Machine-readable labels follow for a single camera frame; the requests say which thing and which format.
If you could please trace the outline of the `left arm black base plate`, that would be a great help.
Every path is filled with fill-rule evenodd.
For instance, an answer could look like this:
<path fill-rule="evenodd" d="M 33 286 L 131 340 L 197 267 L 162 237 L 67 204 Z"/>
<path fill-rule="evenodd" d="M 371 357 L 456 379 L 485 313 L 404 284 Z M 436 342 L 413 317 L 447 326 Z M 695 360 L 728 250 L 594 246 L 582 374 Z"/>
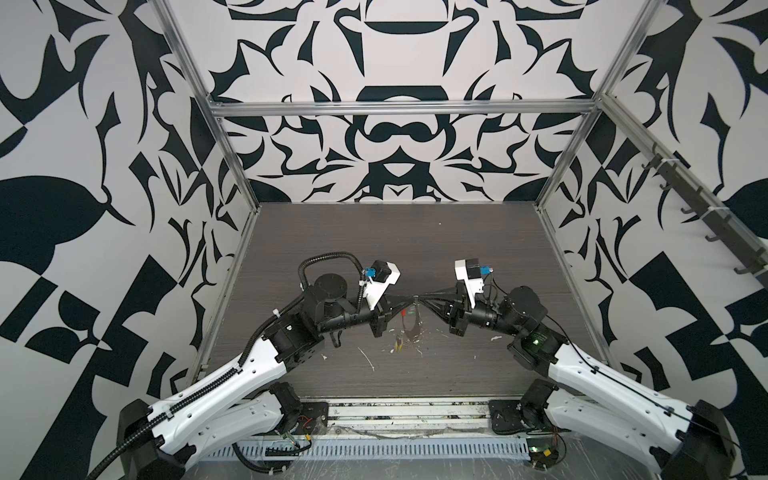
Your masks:
<path fill-rule="evenodd" d="M 325 401 L 303 402 L 293 432 L 300 435 L 315 435 L 324 432 L 328 426 L 329 407 L 329 403 Z"/>

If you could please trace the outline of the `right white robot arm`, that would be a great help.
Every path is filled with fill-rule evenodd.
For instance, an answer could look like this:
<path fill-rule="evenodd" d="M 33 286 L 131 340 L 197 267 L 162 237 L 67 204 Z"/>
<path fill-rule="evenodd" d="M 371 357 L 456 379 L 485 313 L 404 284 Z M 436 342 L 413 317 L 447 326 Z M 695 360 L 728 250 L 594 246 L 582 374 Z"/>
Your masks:
<path fill-rule="evenodd" d="M 644 464 L 662 479 L 727 479 L 736 446 L 724 414 L 654 391 L 590 356 L 566 334 L 545 324 L 547 309 L 522 286 L 500 302 L 453 293 L 419 297 L 455 335 L 470 325 L 508 334 L 508 349 L 539 374 L 518 404 L 527 429 L 569 430 Z"/>

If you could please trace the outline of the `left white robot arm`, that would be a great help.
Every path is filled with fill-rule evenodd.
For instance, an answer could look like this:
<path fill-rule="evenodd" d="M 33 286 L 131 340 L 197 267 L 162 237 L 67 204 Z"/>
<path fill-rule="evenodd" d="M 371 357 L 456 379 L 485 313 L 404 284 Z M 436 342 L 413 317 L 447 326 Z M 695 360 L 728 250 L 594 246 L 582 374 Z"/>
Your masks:
<path fill-rule="evenodd" d="M 367 325 L 381 336 L 413 302 L 388 293 L 398 277 L 391 265 L 383 275 L 364 271 L 353 300 L 337 274 L 303 283 L 300 295 L 260 325 L 235 358 L 166 399 L 124 407 L 114 457 L 126 478 L 180 479 L 224 446 L 251 435 L 292 432 L 303 406 L 283 376 L 345 329 Z"/>

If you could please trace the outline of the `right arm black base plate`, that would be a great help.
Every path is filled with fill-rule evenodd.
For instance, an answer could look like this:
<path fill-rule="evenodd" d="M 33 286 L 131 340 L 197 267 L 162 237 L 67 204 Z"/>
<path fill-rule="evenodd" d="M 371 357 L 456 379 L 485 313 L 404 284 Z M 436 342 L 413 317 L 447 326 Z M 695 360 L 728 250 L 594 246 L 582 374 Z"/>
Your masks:
<path fill-rule="evenodd" d="M 535 411 L 522 400 L 490 400 L 488 409 L 491 430 L 497 435 L 530 432 L 540 424 Z"/>

